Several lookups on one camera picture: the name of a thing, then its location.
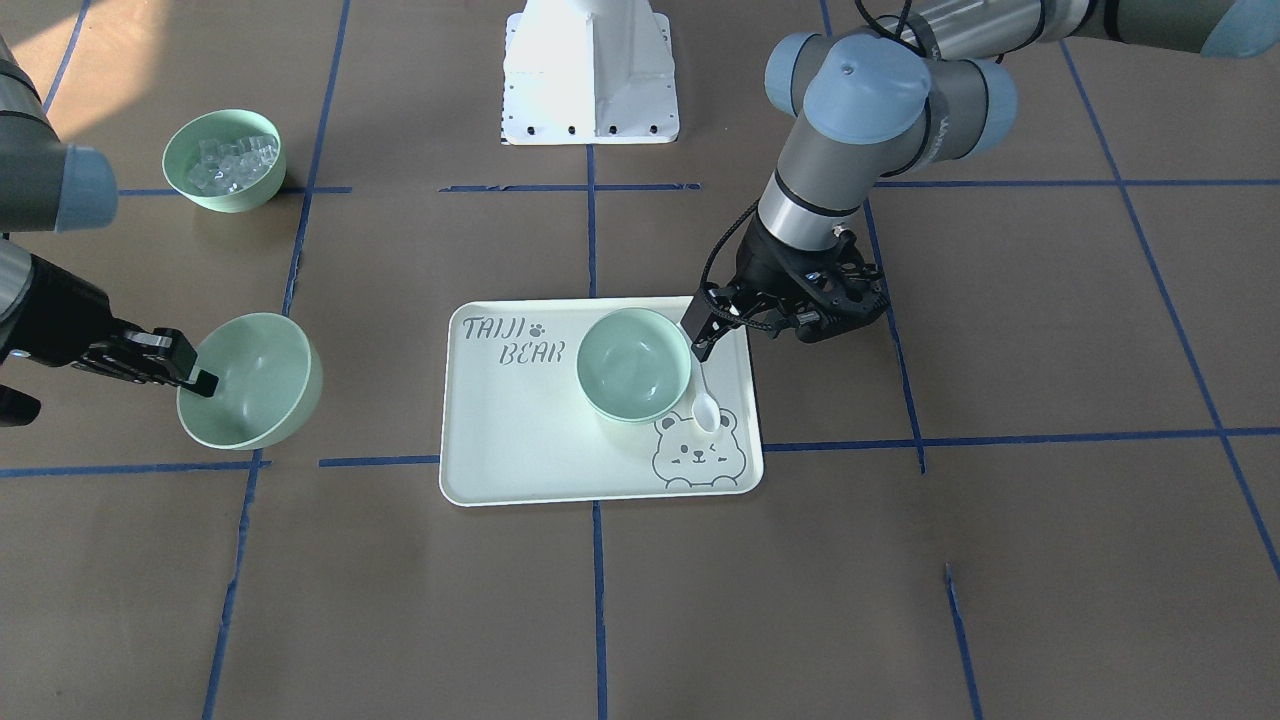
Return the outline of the green bowl front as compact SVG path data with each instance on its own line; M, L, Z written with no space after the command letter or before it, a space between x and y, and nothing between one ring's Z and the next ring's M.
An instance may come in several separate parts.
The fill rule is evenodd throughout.
M218 378L214 395L179 389L180 424L219 450L259 450L294 434L314 414L324 368L305 331L288 316L253 313L218 327L196 347L196 368Z

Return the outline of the green bowl on tray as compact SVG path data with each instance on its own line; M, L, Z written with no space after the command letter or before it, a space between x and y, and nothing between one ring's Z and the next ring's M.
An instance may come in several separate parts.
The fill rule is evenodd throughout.
M605 314L580 341L575 370L591 409L612 421L648 423L682 398L691 355L685 334L649 307Z

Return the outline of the white plastic spoon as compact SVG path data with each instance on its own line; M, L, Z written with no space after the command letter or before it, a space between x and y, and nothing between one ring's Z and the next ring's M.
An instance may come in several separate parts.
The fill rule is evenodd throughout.
M690 386L692 418L703 432L714 434L721 427L721 409L707 386L704 368L696 359L691 360Z

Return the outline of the green bowl with ice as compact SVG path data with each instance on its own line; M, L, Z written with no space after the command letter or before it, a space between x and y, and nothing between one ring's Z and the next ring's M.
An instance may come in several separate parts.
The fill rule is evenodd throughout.
M175 191L211 211L261 208L285 182L285 150L275 124L244 109L189 120L163 151L163 174Z

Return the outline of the cream bear serving tray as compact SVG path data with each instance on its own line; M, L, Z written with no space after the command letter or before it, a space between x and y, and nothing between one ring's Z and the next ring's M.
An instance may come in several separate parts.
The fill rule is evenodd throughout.
M764 473L750 348L733 331L705 363L713 433L682 397L643 423L599 414L576 377L589 328L646 307L678 320L687 296L481 301L448 329L440 488L460 506L741 495Z

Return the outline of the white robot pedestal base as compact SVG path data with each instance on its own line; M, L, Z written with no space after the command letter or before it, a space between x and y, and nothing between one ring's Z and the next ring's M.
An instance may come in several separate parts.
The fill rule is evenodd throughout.
M649 1L527 1L508 15L500 141L672 143L681 132L672 29Z

